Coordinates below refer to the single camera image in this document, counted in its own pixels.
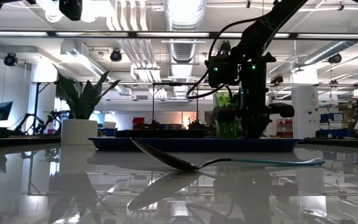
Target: spoon handle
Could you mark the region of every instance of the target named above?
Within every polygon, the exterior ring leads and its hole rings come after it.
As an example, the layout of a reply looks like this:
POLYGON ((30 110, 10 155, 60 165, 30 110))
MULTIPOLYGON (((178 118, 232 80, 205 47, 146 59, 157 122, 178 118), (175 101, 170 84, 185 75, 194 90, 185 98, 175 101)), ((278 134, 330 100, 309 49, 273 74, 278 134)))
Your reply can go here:
POLYGON ((258 159, 231 159, 233 162, 251 162, 251 163, 259 163, 259 164, 274 164, 281 166, 317 166, 324 164, 326 161, 324 159, 310 159, 307 161, 266 161, 266 160, 258 160, 258 159))

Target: reflective table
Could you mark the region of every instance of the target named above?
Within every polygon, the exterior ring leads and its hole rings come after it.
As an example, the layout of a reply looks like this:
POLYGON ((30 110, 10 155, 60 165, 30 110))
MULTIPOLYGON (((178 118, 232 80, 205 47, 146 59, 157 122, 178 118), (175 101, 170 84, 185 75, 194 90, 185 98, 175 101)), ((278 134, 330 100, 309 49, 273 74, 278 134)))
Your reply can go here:
POLYGON ((178 172, 141 152, 58 144, 0 148, 0 223, 358 223, 357 148, 302 144, 293 153, 190 154, 318 167, 222 162, 178 172))

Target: blue tray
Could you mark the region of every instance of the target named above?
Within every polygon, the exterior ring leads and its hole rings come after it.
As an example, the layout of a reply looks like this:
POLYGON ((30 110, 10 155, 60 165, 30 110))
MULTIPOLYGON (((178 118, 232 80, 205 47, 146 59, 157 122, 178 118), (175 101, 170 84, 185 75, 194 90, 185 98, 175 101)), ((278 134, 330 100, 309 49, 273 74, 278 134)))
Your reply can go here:
MULTIPOLYGON (((100 151, 139 152, 129 138, 89 138, 100 151)), ((292 152, 298 139, 139 138, 163 152, 292 152)))

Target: white plant pot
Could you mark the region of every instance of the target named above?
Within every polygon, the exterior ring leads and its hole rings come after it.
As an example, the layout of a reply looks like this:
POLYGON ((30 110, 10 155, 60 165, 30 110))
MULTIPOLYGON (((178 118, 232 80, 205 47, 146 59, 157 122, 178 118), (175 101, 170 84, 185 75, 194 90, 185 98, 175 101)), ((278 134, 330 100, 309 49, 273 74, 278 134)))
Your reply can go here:
POLYGON ((62 124, 60 144, 64 146, 88 146, 88 138, 98 136, 98 122, 87 119, 66 119, 62 124))

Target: spoon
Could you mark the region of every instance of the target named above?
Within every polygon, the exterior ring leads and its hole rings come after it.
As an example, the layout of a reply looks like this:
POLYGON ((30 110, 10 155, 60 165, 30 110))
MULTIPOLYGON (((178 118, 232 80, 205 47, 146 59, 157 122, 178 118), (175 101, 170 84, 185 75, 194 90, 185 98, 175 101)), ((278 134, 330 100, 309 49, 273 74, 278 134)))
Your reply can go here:
POLYGON ((230 158, 222 158, 222 159, 213 159, 210 161, 206 161, 203 164, 193 165, 187 161, 181 160, 176 158, 175 156, 171 156, 167 153, 164 153, 152 146, 144 144, 143 142, 130 138, 131 141, 144 153, 153 157, 157 161, 165 164, 167 166, 176 168, 178 170, 199 170, 203 167, 208 165, 214 164, 216 162, 251 162, 251 163, 258 163, 258 164, 272 164, 272 165, 279 165, 279 166, 317 166, 325 163, 324 159, 310 159, 310 160, 303 160, 303 161, 266 161, 266 160, 259 160, 259 159, 230 159, 230 158))

